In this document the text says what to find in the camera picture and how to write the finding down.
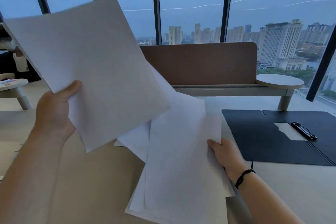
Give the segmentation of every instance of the black bracelet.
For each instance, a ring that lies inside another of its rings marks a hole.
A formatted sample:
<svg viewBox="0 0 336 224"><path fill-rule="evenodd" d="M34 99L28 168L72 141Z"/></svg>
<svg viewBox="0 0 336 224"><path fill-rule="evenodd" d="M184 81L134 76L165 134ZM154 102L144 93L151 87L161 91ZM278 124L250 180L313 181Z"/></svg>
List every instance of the black bracelet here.
<svg viewBox="0 0 336 224"><path fill-rule="evenodd" d="M238 189L238 186L241 185L243 183L243 180L244 180L244 175L250 173L250 172L254 172L253 170L253 160L252 160L252 163L251 163L251 169L249 170L246 170L244 171L241 176L238 178L236 184L235 184L235 187Z"/></svg>

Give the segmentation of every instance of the cylindrical table leg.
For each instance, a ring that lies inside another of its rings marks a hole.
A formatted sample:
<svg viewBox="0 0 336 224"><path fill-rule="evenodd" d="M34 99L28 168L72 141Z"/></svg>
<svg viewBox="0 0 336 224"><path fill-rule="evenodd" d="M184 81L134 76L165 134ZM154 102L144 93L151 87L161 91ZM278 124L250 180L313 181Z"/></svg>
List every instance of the cylindrical table leg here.
<svg viewBox="0 0 336 224"><path fill-rule="evenodd" d="M27 99L27 96L18 97L17 100L19 101L19 104L23 110L29 110L32 108Z"/></svg>
<svg viewBox="0 0 336 224"><path fill-rule="evenodd" d="M282 96L278 105L278 110L287 111L292 96Z"/></svg>

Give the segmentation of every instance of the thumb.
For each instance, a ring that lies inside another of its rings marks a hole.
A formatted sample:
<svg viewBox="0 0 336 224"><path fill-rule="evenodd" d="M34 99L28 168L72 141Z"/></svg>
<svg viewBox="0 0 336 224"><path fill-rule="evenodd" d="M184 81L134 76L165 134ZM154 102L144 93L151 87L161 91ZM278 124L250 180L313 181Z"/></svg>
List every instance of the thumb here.
<svg viewBox="0 0 336 224"><path fill-rule="evenodd" d="M207 143L208 143L208 146L210 146L213 150L216 150L221 147L216 141L212 139L208 139Z"/></svg>
<svg viewBox="0 0 336 224"><path fill-rule="evenodd" d="M60 92L57 92L56 95L58 95L61 98L68 99L69 97L76 94L79 89L82 86L82 82L75 80L73 81L68 87L66 87L64 90L61 90Z"/></svg>

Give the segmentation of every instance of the table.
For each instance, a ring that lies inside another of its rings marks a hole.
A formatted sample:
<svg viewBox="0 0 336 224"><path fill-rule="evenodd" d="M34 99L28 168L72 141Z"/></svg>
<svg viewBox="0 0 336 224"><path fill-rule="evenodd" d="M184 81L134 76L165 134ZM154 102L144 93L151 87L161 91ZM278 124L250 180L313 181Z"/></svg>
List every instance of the table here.
<svg viewBox="0 0 336 224"><path fill-rule="evenodd" d="M31 109L31 105L25 95L23 85L27 84L27 79L14 79L1 81L0 98L16 98L23 110Z"/></svg>
<svg viewBox="0 0 336 224"><path fill-rule="evenodd" d="M274 110L280 97L202 99L207 112L221 115L222 109ZM321 108L297 95L292 97L288 107L289 110L333 111ZM34 121L34 110L0 112L0 133L4 132L0 140L24 141ZM222 136L234 140L223 116ZM127 148L113 146L113 143L85 153L77 133L66 142L49 224L150 223L124 213L144 163ZM254 170L307 224L336 223L336 167L254 162ZM229 224L254 223L237 191L236 194L226 199Z"/></svg>
<svg viewBox="0 0 336 224"><path fill-rule="evenodd" d="M258 84L263 86L277 89L287 89L288 91L290 91L289 95L281 96L278 105L278 109L281 111L287 110L294 90L301 88L305 83L299 78L282 74L258 74L256 81Z"/></svg>

